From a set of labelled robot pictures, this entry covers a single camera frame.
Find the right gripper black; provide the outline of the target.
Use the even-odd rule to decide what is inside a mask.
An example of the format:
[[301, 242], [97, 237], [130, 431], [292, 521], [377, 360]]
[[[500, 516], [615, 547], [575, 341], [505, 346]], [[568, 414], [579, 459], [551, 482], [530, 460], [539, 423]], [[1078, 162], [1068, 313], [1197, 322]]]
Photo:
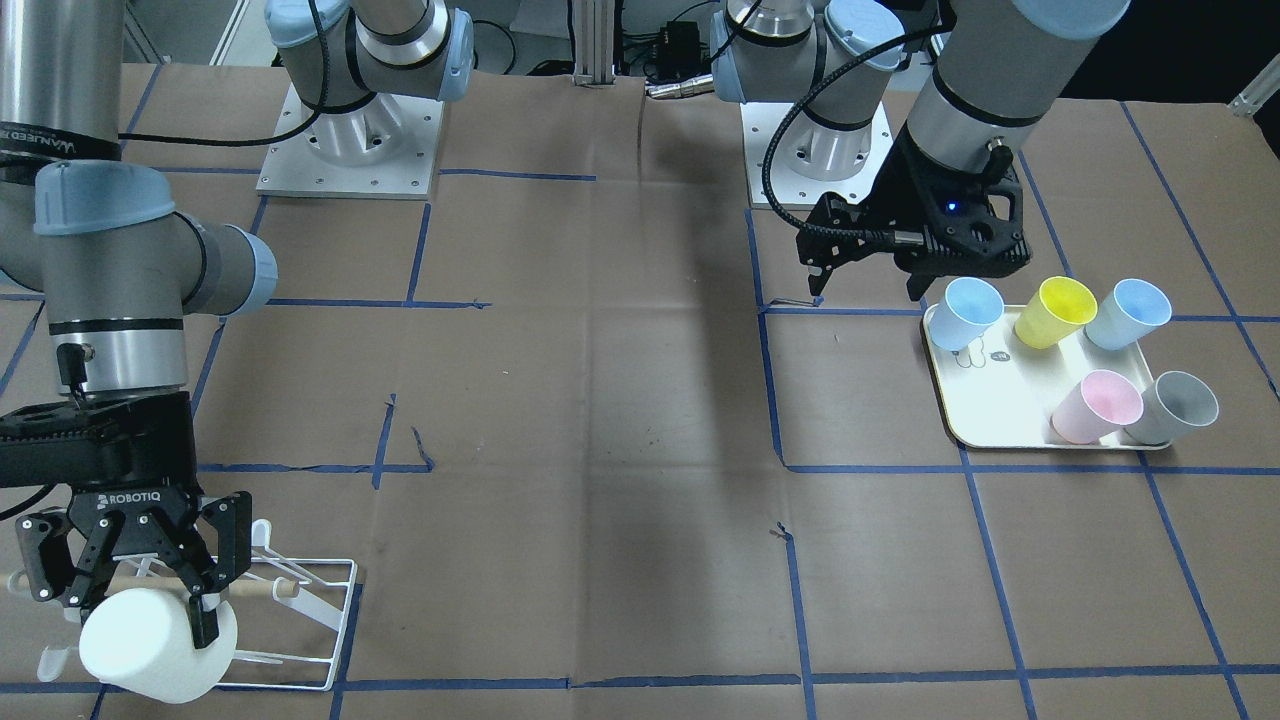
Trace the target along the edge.
[[[72, 491], [67, 507], [18, 520], [32, 597], [58, 600], [65, 607], [95, 607], [106, 597], [116, 569], [114, 557], [156, 553], [189, 593], [187, 618], [195, 648], [207, 648], [220, 632], [216, 612], [205, 600], [250, 569], [253, 496], [237, 491], [201, 501], [186, 392], [59, 404], [106, 409], [127, 439], [131, 470], [104, 483], [61, 483]], [[72, 532], [86, 538], [76, 562], [68, 544]]]

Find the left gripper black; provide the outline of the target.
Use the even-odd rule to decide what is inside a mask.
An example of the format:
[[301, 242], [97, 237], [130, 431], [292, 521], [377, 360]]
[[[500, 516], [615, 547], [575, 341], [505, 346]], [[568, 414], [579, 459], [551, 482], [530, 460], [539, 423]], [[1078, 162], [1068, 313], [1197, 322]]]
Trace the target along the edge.
[[909, 274], [908, 296], [922, 299], [942, 277], [1005, 278], [1030, 261], [1014, 151], [1002, 141], [979, 154], [975, 173], [928, 158], [904, 129], [879, 172], [879, 215], [896, 233], [922, 242], [893, 251]]

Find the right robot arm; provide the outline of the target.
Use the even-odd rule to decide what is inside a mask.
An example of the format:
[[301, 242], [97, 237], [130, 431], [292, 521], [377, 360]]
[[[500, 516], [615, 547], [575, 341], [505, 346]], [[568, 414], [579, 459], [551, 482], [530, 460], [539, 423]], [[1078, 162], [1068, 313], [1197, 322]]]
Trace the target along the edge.
[[177, 211], [166, 177], [122, 158], [122, 1], [3, 4], [3, 279], [45, 299], [60, 401], [3, 418], [3, 486], [72, 491], [19, 503], [29, 589], [102, 619], [118, 561], [151, 553], [180, 579], [179, 638], [229, 624], [220, 593], [250, 569], [252, 500], [198, 484], [184, 319], [261, 307], [271, 250]]

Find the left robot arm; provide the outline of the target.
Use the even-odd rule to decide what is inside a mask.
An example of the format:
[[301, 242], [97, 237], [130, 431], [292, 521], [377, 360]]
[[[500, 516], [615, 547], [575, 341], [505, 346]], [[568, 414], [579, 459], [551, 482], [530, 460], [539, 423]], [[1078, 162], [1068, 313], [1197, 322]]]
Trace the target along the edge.
[[728, 102], [787, 102], [759, 165], [812, 296], [888, 254], [918, 300], [1005, 278], [1032, 250], [1016, 154], [1125, 1], [957, 1], [908, 28], [878, 1], [726, 1], [710, 72]]

